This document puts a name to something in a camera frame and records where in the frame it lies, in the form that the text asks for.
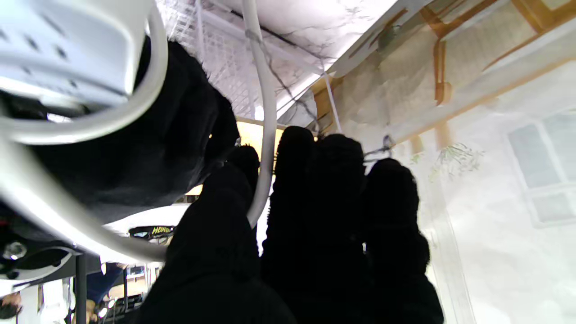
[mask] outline window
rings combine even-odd
[[[576,109],[508,134],[541,225],[576,221]]]

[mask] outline wire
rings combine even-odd
[[[388,157],[392,157],[392,148],[394,147],[394,145],[396,145],[395,141],[392,139],[392,137],[390,135],[386,135],[384,136],[384,139],[382,141],[382,147],[376,150],[371,150],[370,152],[367,152],[364,154],[364,158],[366,158],[368,155],[374,155],[376,153],[388,153]],[[365,163],[370,163],[370,162],[376,162],[379,161],[380,159],[366,159],[364,160]]]
[[[272,75],[276,78],[276,80],[280,83],[280,85],[282,86],[282,88],[288,93],[288,95],[290,96],[291,100],[295,102],[296,107],[298,107],[298,105],[301,105],[302,107],[304,107],[304,109],[306,110],[306,113],[312,118],[312,120],[314,121],[314,123],[316,124],[316,132],[318,133],[319,137],[324,137],[322,134],[322,128],[320,127],[320,122],[318,121],[318,117],[312,113],[312,111],[310,111],[310,108],[308,107],[308,105],[303,102],[301,99],[296,99],[294,97],[294,95],[292,94],[292,91],[290,90],[290,88],[288,88],[286,86],[286,84],[282,81],[282,79],[280,78],[280,76],[278,75],[278,73],[276,73],[276,71],[274,71],[274,69],[272,68],[272,55],[270,55],[270,52],[268,50],[268,48],[266,47],[265,42],[261,41],[258,36],[256,36],[256,34],[254,34],[252,31],[250,30],[246,30],[245,32],[246,37],[248,39],[254,40],[258,43],[258,45],[260,45],[260,48],[262,49],[262,52],[264,53],[264,56],[266,58],[267,64],[268,64],[268,68],[270,69],[270,72],[272,72]]]

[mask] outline white cable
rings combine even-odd
[[[122,238],[94,220],[30,154],[0,129],[0,195],[49,233],[115,261],[163,261],[165,247]]]
[[[30,154],[26,144],[61,144],[109,134],[136,120],[160,92],[166,73],[168,45],[156,6],[149,17],[151,57],[144,80],[123,107],[69,124],[11,123],[0,107],[0,195],[12,208],[46,229],[85,250],[123,263],[164,261],[166,248],[143,240],[122,238],[107,231],[70,196]]]
[[[168,42],[164,23],[156,5],[148,17],[150,25],[150,65],[142,83],[130,99],[114,108],[75,119],[71,123],[49,123],[0,116],[0,128],[11,140],[29,145],[75,143],[98,138],[132,123],[154,103],[162,89],[168,66]]]
[[[254,228],[258,222],[258,218],[262,215],[272,184],[272,164],[274,162],[274,142],[276,140],[276,95],[272,87],[274,84],[272,73],[266,62],[264,52],[260,48],[262,32],[260,31],[260,23],[258,22],[255,0],[242,0],[242,14],[244,16],[246,30],[258,37],[258,39],[250,38],[249,41],[256,63],[258,79],[260,79],[262,103],[264,105],[260,175],[258,176],[254,200],[247,215],[250,226]]]

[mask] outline gray cord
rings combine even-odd
[[[294,95],[292,94],[292,91],[286,86],[286,84],[282,81],[282,79],[280,78],[280,76],[276,73],[276,71],[274,71],[274,69],[272,68],[272,55],[270,55],[270,52],[268,51],[268,49],[266,48],[266,44],[261,41],[258,36],[256,36],[255,33],[253,33],[250,30],[246,30],[245,32],[246,37],[248,39],[254,40],[256,42],[258,42],[258,44],[260,45],[260,48],[262,49],[262,52],[264,53],[264,56],[266,57],[266,61],[268,64],[268,68],[270,69],[270,72],[272,72],[272,75],[276,78],[276,80],[278,80],[278,82],[280,83],[280,85],[282,86],[282,88],[288,93],[288,95],[290,96],[290,98],[292,99],[292,101],[294,101],[298,107],[298,105],[301,105],[304,107],[304,109],[306,110],[306,113],[308,113],[308,115],[312,118],[312,120],[314,120],[314,123],[316,124],[316,132],[318,133],[318,137],[322,138],[324,137],[322,134],[322,129],[320,127],[320,122],[318,121],[318,117],[315,116],[312,111],[310,111],[310,108],[308,108],[308,105],[303,102],[300,99],[296,99],[294,97]]]

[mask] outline black fabric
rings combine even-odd
[[[396,160],[380,160],[362,198],[377,322],[443,323],[438,295],[425,275],[430,250],[416,223],[419,198],[412,173]]]
[[[365,185],[359,143],[314,142],[288,127],[278,145],[262,276],[298,323],[372,323],[372,287],[359,238]]]
[[[444,321],[425,276],[430,253],[407,168],[383,160],[365,176],[356,141],[314,142],[308,130],[289,127],[275,170],[262,277],[298,323]]]
[[[255,156],[256,164],[233,154],[242,167],[228,163],[215,171],[184,213],[134,323],[295,323],[259,279],[256,233],[246,218],[257,155],[253,149],[242,155]]]
[[[177,43],[168,49],[162,90],[135,122],[91,141],[31,147],[102,223],[174,203],[223,165],[239,137],[230,102],[209,84],[200,63]],[[136,84],[149,60],[146,39]],[[37,236],[28,226],[16,230]]]

